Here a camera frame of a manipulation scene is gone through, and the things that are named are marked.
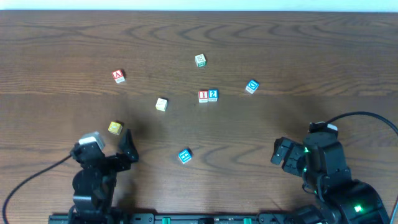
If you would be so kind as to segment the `red letter A block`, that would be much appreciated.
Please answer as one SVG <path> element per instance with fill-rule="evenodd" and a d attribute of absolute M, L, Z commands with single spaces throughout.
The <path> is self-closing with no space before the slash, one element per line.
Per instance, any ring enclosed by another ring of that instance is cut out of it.
<path fill-rule="evenodd" d="M 125 76 L 124 76 L 124 71 L 123 70 L 116 70 L 112 72 L 112 76 L 114 78 L 114 81 L 116 83 L 122 83 L 125 82 Z"/>

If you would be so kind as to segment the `blue number 2 block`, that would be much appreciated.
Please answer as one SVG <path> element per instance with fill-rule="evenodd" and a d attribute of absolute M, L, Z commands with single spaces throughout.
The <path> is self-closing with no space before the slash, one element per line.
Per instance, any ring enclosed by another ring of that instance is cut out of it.
<path fill-rule="evenodd" d="M 218 90 L 208 90 L 208 101 L 209 102 L 218 101 Z"/>

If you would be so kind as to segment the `red letter I block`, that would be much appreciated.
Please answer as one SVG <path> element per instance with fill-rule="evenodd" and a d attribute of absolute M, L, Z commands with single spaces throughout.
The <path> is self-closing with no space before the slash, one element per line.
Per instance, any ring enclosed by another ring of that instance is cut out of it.
<path fill-rule="evenodd" d="M 198 101 L 200 103 L 207 103 L 208 102 L 208 90 L 200 90 L 198 92 Z"/>

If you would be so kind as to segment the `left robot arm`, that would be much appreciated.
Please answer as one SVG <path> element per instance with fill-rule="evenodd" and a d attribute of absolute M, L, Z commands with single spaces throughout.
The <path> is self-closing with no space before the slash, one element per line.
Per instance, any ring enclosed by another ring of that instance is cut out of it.
<path fill-rule="evenodd" d="M 131 130 L 127 129 L 119 142 L 120 153 L 105 156 L 104 146 L 96 131 L 82 136 L 70 151 L 82 170 L 72 181 L 76 212 L 69 212 L 68 223 L 129 223 L 129 215 L 113 208 L 112 201 L 117 173 L 129 170 L 139 160 Z"/>

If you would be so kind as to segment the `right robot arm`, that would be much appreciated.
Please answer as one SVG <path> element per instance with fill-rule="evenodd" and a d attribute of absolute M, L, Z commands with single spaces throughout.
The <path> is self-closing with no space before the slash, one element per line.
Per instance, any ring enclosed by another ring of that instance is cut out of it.
<path fill-rule="evenodd" d="M 276 139 L 271 162 L 301 177 L 304 191 L 317 199 L 318 206 L 301 208 L 292 215 L 294 223 L 389 223 L 376 190 L 352 178 L 335 134 L 310 133 L 302 143 Z"/>

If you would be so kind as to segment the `pale yellow wooden block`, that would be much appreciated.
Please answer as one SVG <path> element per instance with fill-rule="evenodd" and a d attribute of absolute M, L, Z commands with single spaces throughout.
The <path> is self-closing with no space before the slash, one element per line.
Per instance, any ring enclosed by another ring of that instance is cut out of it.
<path fill-rule="evenodd" d="M 167 109 L 168 101 L 163 98 L 158 98 L 155 104 L 155 108 L 159 111 L 165 111 Z"/>

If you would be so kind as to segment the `blue letter H block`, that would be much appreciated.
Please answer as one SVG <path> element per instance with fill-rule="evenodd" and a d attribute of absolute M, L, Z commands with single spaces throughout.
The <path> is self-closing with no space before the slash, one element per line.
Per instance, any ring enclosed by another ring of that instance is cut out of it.
<path fill-rule="evenodd" d="M 189 149 L 184 149 L 178 154 L 178 158 L 180 159 L 182 164 L 186 164 L 188 161 L 192 159 L 192 153 Z"/>

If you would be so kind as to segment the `blue letter D block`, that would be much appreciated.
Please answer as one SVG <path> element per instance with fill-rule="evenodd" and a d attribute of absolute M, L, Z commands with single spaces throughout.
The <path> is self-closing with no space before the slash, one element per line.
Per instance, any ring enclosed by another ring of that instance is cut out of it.
<path fill-rule="evenodd" d="M 250 93 L 253 94 L 259 87 L 259 83 L 255 80 L 250 80 L 248 82 L 248 84 L 245 87 L 245 90 Z"/>

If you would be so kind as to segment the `green lettered white block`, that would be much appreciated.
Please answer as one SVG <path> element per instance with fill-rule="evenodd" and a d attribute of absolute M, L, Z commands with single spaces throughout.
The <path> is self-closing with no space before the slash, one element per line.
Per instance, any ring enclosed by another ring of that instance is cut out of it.
<path fill-rule="evenodd" d="M 206 65 L 206 58 L 204 54 L 195 56 L 195 63 L 197 67 L 204 67 Z"/>

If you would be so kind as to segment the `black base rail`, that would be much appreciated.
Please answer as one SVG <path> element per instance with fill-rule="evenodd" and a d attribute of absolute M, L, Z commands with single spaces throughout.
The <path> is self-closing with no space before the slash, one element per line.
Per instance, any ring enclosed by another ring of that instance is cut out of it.
<path fill-rule="evenodd" d="M 237 214 L 160 214 L 133 213 L 116 211 L 107 215 L 84 215 L 75 212 L 71 215 L 55 213 L 49 216 L 50 224 L 67 223 L 130 223 L 130 224 L 273 224 L 273 223 L 321 223 L 313 217 L 283 213 L 260 213 L 257 215 Z"/>

